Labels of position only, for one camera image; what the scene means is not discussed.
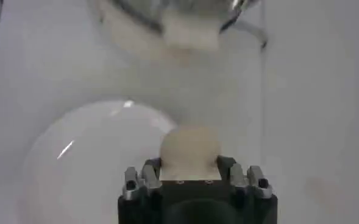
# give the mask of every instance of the white table surface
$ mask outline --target white table surface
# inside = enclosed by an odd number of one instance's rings
[[[119,55],[95,19],[86,0],[4,3],[0,223],[16,223],[8,199],[35,139],[67,111],[97,100],[131,97],[180,124],[218,127],[226,155],[243,163],[260,160],[261,71],[254,37],[231,30],[219,55],[188,68],[157,68]]]

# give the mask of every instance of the white surface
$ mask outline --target white surface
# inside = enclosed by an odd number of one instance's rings
[[[359,223],[359,0],[266,2],[262,165],[281,223]]]
[[[230,30],[221,52],[177,66],[119,55],[84,0],[5,1],[0,23],[0,223],[16,223],[14,182],[36,138],[85,103],[131,97],[179,124],[216,129],[225,155],[260,160],[258,41]]]
[[[146,158],[158,157],[172,128],[164,114],[133,102],[98,102],[67,113],[26,158],[19,223],[116,223],[126,164],[141,170]]]

